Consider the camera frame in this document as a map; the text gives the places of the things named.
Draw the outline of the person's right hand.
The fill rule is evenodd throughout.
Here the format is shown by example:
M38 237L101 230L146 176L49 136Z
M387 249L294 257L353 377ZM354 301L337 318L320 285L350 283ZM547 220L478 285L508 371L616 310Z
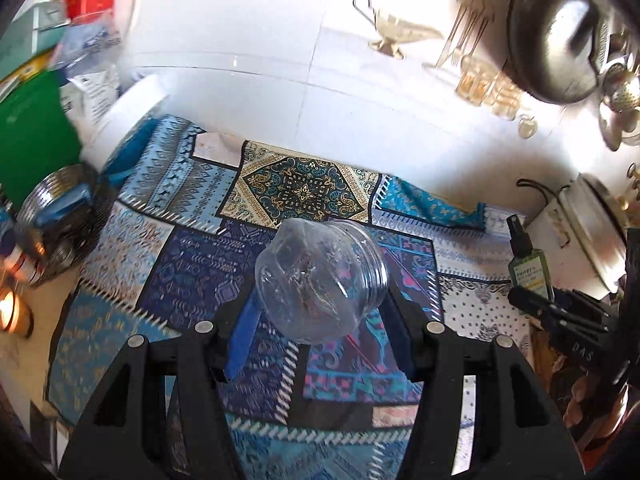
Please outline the person's right hand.
M627 385L611 389L599 377L585 374L570 389L563 422L576 442L587 436L608 438L620 426L627 404Z

